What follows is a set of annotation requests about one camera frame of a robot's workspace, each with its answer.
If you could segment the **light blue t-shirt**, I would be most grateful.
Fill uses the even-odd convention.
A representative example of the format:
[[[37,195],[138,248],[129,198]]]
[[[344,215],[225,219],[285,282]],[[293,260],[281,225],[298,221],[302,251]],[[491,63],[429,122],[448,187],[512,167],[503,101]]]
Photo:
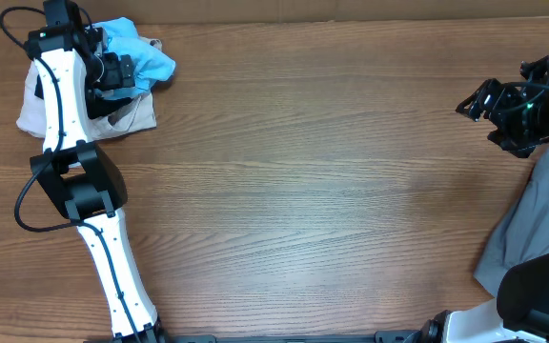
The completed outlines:
[[[102,28],[107,34],[106,52],[128,55],[134,65],[134,86],[108,91],[105,95],[107,100],[135,98],[149,93],[157,82],[168,81],[173,76],[175,61],[141,37],[132,20],[120,17],[95,23],[94,26]]]

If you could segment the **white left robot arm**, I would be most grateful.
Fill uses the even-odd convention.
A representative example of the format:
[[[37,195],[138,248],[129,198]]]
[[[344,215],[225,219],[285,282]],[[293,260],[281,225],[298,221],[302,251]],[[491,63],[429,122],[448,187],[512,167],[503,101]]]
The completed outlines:
[[[123,176],[89,132],[96,95],[132,87],[133,62],[109,52],[104,30],[72,1],[47,1],[40,13],[45,27],[22,45],[38,71],[47,124],[43,151],[30,159],[30,182],[41,186],[64,227],[84,239],[109,305],[113,341],[167,342],[132,255]]]

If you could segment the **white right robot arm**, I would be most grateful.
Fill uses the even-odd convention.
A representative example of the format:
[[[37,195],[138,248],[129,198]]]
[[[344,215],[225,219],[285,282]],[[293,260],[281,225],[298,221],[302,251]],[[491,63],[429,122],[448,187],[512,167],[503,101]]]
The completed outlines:
[[[493,297],[444,311],[393,342],[549,342],[549,55],[521,64],[518,82],[485,80],[457,112],[495,125],[489,141],[517,158],[547,150],[518,202],[492,232],[474,272]]]

